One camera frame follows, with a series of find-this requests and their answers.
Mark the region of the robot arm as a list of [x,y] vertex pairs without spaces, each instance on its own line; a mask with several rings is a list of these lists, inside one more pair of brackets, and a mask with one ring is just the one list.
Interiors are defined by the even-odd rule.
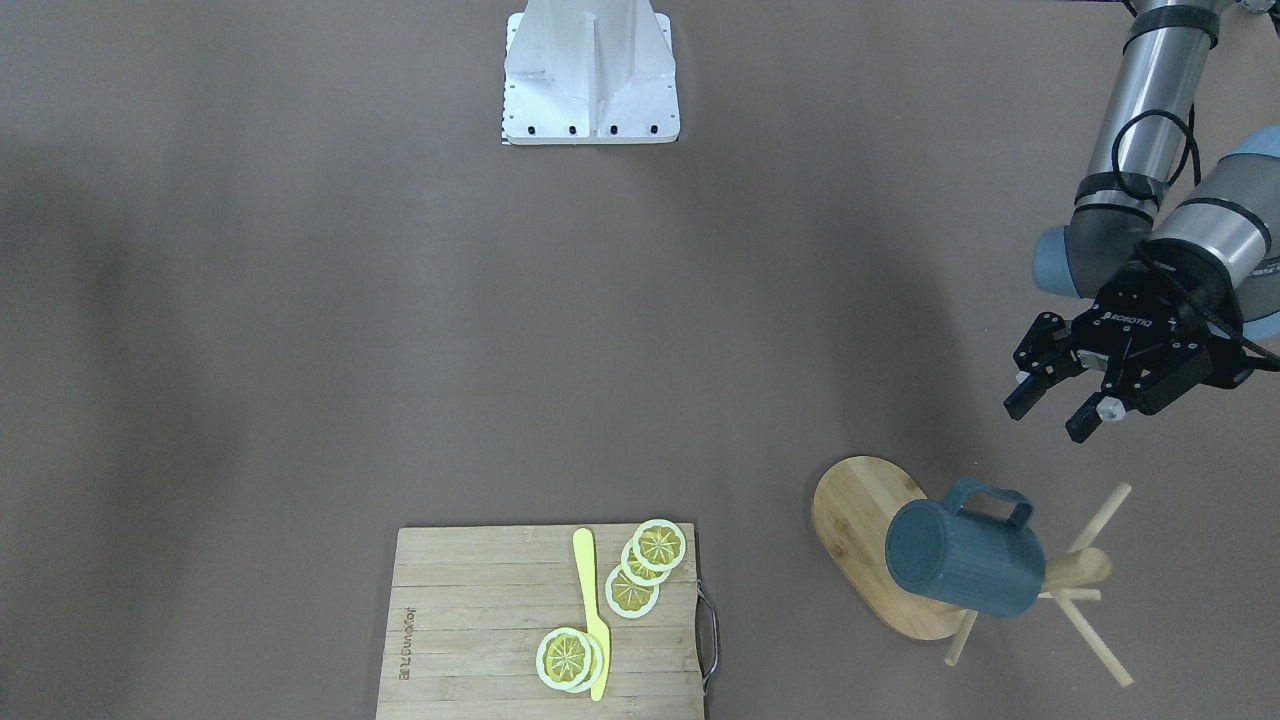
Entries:
[[1276,372],[1277,127],[1201,168],[1194,96],[1219,45],[1225,1],[1133,1],[1123,61],[1068,224],[1036,246],[1048,293],[1084,299],[1042,313],[1012,351],[1015,420],[1089,370],[1100,388],[1066,420],[1087,441],[1128,413],[1153,415],[1198,386],[1234,389]]

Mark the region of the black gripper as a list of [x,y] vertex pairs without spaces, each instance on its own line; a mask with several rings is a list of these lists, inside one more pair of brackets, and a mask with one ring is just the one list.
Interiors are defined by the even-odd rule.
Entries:
[[1152,415],[1199,384],[1242,384],[1256,360],[1230,331],[1242,331],[1242,318],[1219,263],[1188,243],[1140,242],[1070,328],[1056,313],[1033,320],[1012,352],[1018,387],[1004,407],[1021,420],[1050,388],[1085,370],[1078,356],[1100,355],[1100,389],[1065,423],[1083,445],[1130,410]]

